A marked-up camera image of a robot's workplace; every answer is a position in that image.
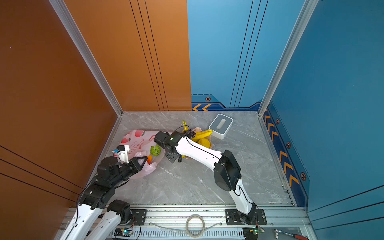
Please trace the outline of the green orange mango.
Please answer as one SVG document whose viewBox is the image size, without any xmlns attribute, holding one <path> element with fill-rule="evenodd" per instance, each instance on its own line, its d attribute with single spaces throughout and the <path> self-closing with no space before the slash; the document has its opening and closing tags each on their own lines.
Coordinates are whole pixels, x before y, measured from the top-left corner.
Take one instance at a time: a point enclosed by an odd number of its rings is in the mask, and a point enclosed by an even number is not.
<svg viewBox="0 0 384 240">
<path fill-rule="evenodd" d="M 149 165 L 151 164 L 152 159 L 153 159 L 153 156 L 152 156 L 152 155 L 149 155 L 149 156 L 147 157 L 147 163 L 148 163 Z"/>
</svg>

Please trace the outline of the pink printed plastic bag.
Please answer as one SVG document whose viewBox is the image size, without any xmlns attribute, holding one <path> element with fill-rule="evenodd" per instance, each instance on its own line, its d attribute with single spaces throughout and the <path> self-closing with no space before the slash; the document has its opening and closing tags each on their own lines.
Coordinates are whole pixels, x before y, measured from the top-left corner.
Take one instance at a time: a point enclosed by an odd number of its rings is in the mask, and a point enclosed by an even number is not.
<svg viewBox="0 0 384 240">
<path fill-rule="evenodd" d="M 150 149 L 151 146 L 156 146 L 157 144 L 154 142 L 155 136 L 158 131 L 145 131 L 145 130 L 133 130 L 126 134 L 122 139 L 119 145 L 129 145 L 129 160 L 133 157 L 148 157 L 151 155 Z M 153 173 L 160 161 L 165 157 L 165 151 L 162 149 L 162 152 L 158 156 L 153 156 L 152 162 L 149 165 L 147 162 L 144 164 L 143 169 L 133 175 L 132 179 L 140 179 L 149 174 Z"/>
</svg>

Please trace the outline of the yellow bell pepper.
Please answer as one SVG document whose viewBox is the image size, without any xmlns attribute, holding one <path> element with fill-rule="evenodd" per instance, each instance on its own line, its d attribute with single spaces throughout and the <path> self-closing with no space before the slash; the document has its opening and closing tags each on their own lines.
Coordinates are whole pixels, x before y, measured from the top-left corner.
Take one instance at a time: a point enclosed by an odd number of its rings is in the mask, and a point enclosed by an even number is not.
<svg viewBox="0 0 384 240">
<path fill-rule="evenodd" d="M 198 144 L 208 149 L 211 147 L 211 142 L 207 138 L 199 139 Z"/>
</svg>

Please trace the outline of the dark purple grape bunch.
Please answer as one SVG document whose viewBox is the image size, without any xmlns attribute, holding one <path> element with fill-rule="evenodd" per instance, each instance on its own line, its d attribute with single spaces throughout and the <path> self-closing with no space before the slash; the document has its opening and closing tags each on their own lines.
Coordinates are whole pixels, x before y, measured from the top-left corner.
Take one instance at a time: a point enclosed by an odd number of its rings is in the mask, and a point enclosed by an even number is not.
<svg viewBox="0 0 384 240">
<path fill-rule="evenodd" d="M 191 129 L 185 131 L 184 134 L 185 134 L 186 137 L 188 137 L 188 138 L 190 138 L 190 139 L 193 139 L 193 138 L 195 138 L 195 136 L 196 136 L 195 131 L 194 131 L 194 130 L 191 130 Z"/>
</svg>

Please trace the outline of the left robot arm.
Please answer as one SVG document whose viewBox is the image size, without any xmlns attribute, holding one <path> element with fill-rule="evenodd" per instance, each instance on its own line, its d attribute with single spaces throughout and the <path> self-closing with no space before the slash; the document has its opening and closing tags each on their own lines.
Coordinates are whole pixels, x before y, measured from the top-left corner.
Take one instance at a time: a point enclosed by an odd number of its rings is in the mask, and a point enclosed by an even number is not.
<svg viewBox="0 0 384 240">
<path fill-rule="evenodd" d="M 97 174 L 80 195 L 76 213 L 61 236 L 62 240 L 105 240 L 120 224 L 132 219 L 130 204 L 114 200 L 116 189 L 126 184 L 147 163 L 147 156 L 119 164 L 118 158 L 104 158 Z"/>
</svg>

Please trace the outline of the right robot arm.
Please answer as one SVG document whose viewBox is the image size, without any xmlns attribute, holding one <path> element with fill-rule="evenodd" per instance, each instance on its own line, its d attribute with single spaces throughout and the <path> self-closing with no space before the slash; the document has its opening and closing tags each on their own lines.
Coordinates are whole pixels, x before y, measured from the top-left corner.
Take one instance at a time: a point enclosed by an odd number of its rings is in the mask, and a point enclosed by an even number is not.
<svg viewBox="0 0 384 240">
<path fill-rule="evenodd" d="M 219 152 L 200 145 L 192 139 L 197 134 L 193 130 L 172 134 L 160 131 L 155 135 L 154 142 L 165 150 L 165 156 L 171 163 L 180 162 L 182 156 L 186 156 L 205 165 L 213 172 L 216 185 L 232 197 L 240 221 L 245 225 L 255 224 L 258 207 L 244 188 L 241 167 L 235 156 L 229 150 Z"/>
</svg>

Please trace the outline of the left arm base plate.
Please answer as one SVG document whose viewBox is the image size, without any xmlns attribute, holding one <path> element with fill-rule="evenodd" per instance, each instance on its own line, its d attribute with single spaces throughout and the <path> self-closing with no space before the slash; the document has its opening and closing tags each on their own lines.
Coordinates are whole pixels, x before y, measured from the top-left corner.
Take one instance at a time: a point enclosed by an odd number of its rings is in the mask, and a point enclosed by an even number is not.
<svg viewBox="0 0 384 240">
<path fill-rule="evenodd" d="M 147 217 L 147 209 L 131 209 L 131 219 L 128 226 L 144 226 Z"/>
</svg>

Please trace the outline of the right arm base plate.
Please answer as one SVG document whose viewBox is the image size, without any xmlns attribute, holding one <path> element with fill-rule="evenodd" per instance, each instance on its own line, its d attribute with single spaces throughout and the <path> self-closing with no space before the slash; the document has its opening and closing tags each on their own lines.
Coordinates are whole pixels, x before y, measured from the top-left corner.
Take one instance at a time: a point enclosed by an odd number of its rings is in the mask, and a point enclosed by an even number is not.
<svg viewBox="0 0 384 240">
<path fill-rule="evenodd" d="M 248 221 L 247 215 L 242 214 L 236 209 L 226 209 L 226 223 L 228 226 L 248 225 L 248 226 L 265 226 L 267 225 L 266 215 L 263 209 L 257 209 L 254 216 Z"/>
</svg>

